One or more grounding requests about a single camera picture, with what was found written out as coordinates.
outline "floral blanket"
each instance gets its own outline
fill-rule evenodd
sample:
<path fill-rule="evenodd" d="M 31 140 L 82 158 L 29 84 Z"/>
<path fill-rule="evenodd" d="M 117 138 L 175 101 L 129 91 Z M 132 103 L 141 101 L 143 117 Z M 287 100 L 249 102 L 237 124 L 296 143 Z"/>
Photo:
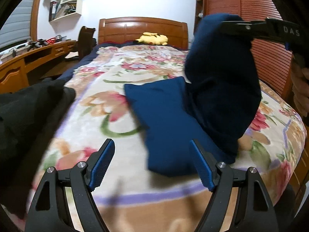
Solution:
<path fill-rule="evenodd" d="M 91 63 L 75 70 L 66 86 L 76 90 L 76 100 L 42 160 L 29 202 L 49 166 L 57 170 L 73 167 L 87 160 L 106 138 L 112 138 L 115 155 L 101 186 L 93 192 L 110 231 L 194 231 L 211 193 L 196 175 L 168 178 L 147 170 L 144 133 L 123 90 L 125 83 L 183 76 L 186 54 L 166 46 L 106 47 L 98 50 Z M 263 99 L 239 139 L 239 153 L 232 167 L 257 167 L 275 204 L 298 163 L 306 130 L 300 116 L 260 84 Z M 75 228 L 82 231 L 70 188 L 67 195 Z M 222 231 L 229 227 L 236 197 L 234 189 Z"/>

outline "white wall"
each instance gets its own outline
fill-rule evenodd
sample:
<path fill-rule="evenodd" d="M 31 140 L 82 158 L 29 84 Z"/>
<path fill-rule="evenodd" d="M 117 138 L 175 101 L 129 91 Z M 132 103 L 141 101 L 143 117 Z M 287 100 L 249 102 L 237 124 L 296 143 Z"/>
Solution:
<path fill-rule="evenodd" d="M 67 35 L 77 39 L 82 26 L 96 28 L 102 18 L 115 17 L 155 17 L 188 24 L 189 40 L 193 38 L 196 0 L 83 0 L 80 18 L 63 18 L 57 23 L 48 22 L 49 2 L 41 0 L 38 16 L 38 38 Z"/>

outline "finger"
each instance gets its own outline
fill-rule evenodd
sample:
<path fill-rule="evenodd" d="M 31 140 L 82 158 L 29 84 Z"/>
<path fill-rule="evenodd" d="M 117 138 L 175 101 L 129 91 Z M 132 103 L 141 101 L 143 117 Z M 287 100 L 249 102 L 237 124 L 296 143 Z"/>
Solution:
<path fill-rule="evenodd" d="M 309 97 L 309 85 L 307 84 L 307 80 L 297 77 L 293 72 L 291 72 L 291 79 L 297 91 L 300 94 Z"/>
<path fill-rule="evenodd" d="M 297 101 L 302 105 L 302 108 L 306 111 L 309 112 L 309 98 L 307 98 L 306 96 L 300 94 L 295 86 L 292 87 L 292 91 L 294 92 L 294 95 L 297 99 Z"/>
<path fill-rule="evenodd" d="M 302 78 L 304 76 L 302 69 L 300 68 L 300 66 L 298 65 L 297 61 L 294 58 L 292 58 L 291 61 L 291 70 L 292 73 L 294 73 L 299 78 Z"/>
<path fill-rule="evenodd" d="M 304 74 L 305 78 L 309 80 L 309 68 L 302 68 L 302 73 Z"/>
<path fill-rule="evenodd" d="M 299 111 L 300 115 L 304 116 L 304 117 L 307 117 L 307 112 L 306 110 L 302 107 L 302 105 L 298 102 L 297 98 L 295 97 L 294 95 L 294 103 L 295 103 L 295 106 L 297 108 L 297 110 Z"/>

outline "yellow stuffed toy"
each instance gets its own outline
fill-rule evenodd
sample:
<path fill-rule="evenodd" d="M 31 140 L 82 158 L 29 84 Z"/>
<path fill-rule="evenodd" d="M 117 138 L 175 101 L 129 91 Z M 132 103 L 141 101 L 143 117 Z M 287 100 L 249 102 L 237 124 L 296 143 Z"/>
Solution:
<path fill-rule="evenodd" d="M 136 39 L 136 43 L 167 45 L 168 38 L 165 35 L 158 35 L 157 33 L 144 32 L 143 35 Z"/>

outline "bed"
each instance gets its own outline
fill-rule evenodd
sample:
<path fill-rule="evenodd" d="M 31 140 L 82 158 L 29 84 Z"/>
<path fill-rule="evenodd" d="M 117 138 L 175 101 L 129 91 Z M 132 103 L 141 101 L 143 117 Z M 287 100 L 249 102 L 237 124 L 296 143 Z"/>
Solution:
<path fill-rule="evenodd" d="M 143 32 L 168 36 L 170 46 L 131 45 L 130 41 Z M 168 178 L 147 170 L 144 133 L 123 91 L 125 83 L 143 84 L 183 75 L 188 52 L 186 24 L 158 18 L 101 19 L 98 43 L 93 59 L 77 67 L 66 84 L 76 90 L 76 100 L 42 159 L 29 203 L 49 166 L 70 168 L 97 151 L 106 138 L 112 138 L 115 156 L 101 186 L 93 192 L 109 230 L 194 231 L 211 192 L 196 175 Z M 231 166 L 243 170 L 257 167 L 275 204 L 300 159 L 306 129 L 279 95 L 263 82 L 260 86 L 263 99 L 239 140 L 239 154 Z M 75 228 L 82 231 L 71 189 L 66 191 Z M 236 198 L 237 189 L 233 189 L 222 231 L 229 227 Z"/>

